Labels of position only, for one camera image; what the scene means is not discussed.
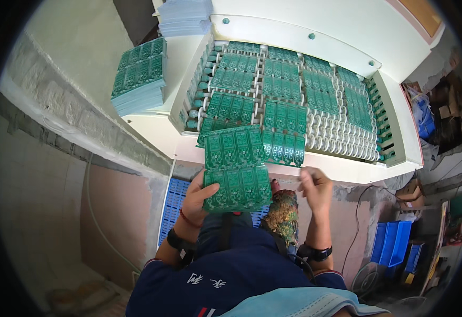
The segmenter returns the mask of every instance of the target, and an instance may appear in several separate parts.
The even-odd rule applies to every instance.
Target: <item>left hand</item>
[[[196,225],[201,225],[203,219],[207,215],[207,212],[202,209],[203,201],[213,196],[220,188],[218,183],[211,184],[204,188],[202,187],[202,178],[205,170],[206,169],[203,168],[190,183],[182,207],[185,217]]]

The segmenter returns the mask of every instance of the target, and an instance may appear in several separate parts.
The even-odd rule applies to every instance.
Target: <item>wrist strap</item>
[[[182,212],[182,208],[180,208],[180,216],[185,220],[186,223],[188,223],[189,225],[193,226],[194,228],[201,228],[202,227],[202,224],[201,225],[196,225],[194,222],[190,221],[189,219],[187,219],[187,217],[185,217],[185,215],[183,214]]]

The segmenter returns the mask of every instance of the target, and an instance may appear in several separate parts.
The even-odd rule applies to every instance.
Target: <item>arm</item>
[[[202,224],[207,212],[202,209],[203,201],[215,194],[219,190],[219,184],[212,184],[205,188],[202,188],[202,178],[204,169],[192,180],[187,189],[185,200],[183,201],[183,214],[187,219],[194,225],[191,225],[188,221],[182,217],[178,217],[173,227],[178,237],[195,244],[197,236],[199,235],[200,228],[197,227]],[[171,247],[168,244],[167,239],[164,239],[160,245],[157,253],[155,254],[157,259],[161,259],[164,263],[177,267],[181,258],[178,250]]]
[[[329,208],[333,183],[320,169],[313,167],[302,168],[299,180],[302,183],[298,191],[303,191],[312,210],[305,244],[317,250],[327,249],[331,246]],[[309,261],[309,265],[314,273],[333,270],[333,255],[322,262]]]

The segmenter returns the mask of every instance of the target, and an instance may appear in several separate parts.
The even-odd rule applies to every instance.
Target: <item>right hand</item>
[[[303,167],[298,177],[302,183],[298,191],[303,191],[312,212],[329,211],[333,195],[333,182],[319,168]]]

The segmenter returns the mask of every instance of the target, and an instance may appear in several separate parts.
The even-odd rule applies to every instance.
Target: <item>cable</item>
[[[303,263],[308,269],[309,269],[309,272],[310,272],[310,275],[312,276],[312,284],[314,284],[315,286],[316,285],[316,276],[314,275],[314,271],[312,271],[312,268],[310,267],[309,263],[307,263],[307,261],[305,261],[304,259],[302,259],[301,257],[299,257],[298,255],[294,255],[298,260],[301,261],[301,263]]]
[[[92,209],[92,203],[90,202],[90,166],[91,166],[91,163],[92,163],[92,157],[93,156],[94,156],[94,154],[90,153],[90,158],[88,159],[88,166],[87,166],[87,169],[86,169],[86,197],[88,199],[88,208],[90,209],[90,214],[92,215],[92,219],[94,219],[95,226],[97,227],[97,229],[101,233],[101,236],[103,236],[104,240],[108,243],[110,248],[116,254],[118,254],[124,261],[126,261],[136,272],[141,273],[141,270],[139,270],[131,261],[129,261],[126,257],[124,257],[122,255],[122,253],[120,253],[120,251],[115,249],[113,244],[111,244],[111,242],[109,242],[108,238],[106,238],[106,236],[104,235],[104,232],[101,230],[101,227],[97,223],[97,219],[95,219],[94,210]]]
[[[390,193],[386,187],[379,187],[379,186],[376,186],[376,185],[370,185],[370,186],[368,186],[367,188],[365,188],[365,190],[363,190],[363,192],[362,192],[361,195],[359,196],[359,198],[358,198],[358,204],[356,205],[356,212],[355,212],[355,217],[356,217],[356,234],[354,235],[353,242],[351,242],[351,245],[349,246],[349,249],[347,250],[346,257],[344,258],[344,264],[342,265],[342,276],[344,275],[344,268],[346,267],[346,261],[347,261],[347,256],[349,255],[349,251],[350,251],[351,248],[353,247],[353,244],[354,244],[354,242],[356,241],[356,237],[358,237],[358,232],[359,232],[358,208],[359,208],[359,203],[361,202],[361,196],[363,196],[363,194],[367,191],[367,189],[369,189],[369,188],[371,188],[371,187],[377,187],[377,188],[380,188],[380,189],[386,189],[386,191],[387,191],[389,194],[395,196],[395,194]]]

